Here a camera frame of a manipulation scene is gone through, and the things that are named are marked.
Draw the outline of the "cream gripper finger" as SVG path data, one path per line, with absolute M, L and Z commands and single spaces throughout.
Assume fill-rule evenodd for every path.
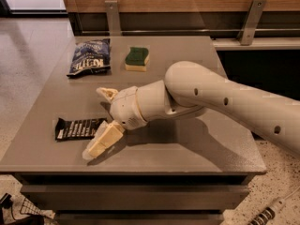
M 94 138 L 87 144 L 82 152 L 83 159 L 95 159 L 107 149 L 117 143 L 125 132 L 125 129 L 116 121 L 107 123 L 103 121 L 98 127 Z
M 96 92 L 103 98 L 105 98 L 109 103 L 111 103 L 114 97 L 118 94 L 118 91 L 113 88 L 99 87 Z

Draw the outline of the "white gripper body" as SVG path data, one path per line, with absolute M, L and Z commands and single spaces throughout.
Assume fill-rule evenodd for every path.
M 124 129 L 133 130 L 147 125 L 141 114 L 137 100 L 136 86 L 121 90 L 113 98 L 110 115 Z

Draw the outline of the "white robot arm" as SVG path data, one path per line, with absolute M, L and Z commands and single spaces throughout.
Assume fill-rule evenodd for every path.
M 157 119 L 194 115 L 209 108 L 230 117 L 282 149 L 300 156 L 300 103 L 289 97 L 232 82 L 194 62 L 172 64 L 165 77 L 118 91 L 99 87 L 110 103 L 111 123 L 100 124 L 82 152 L 92 160 L 117 143 L 125 131 Z

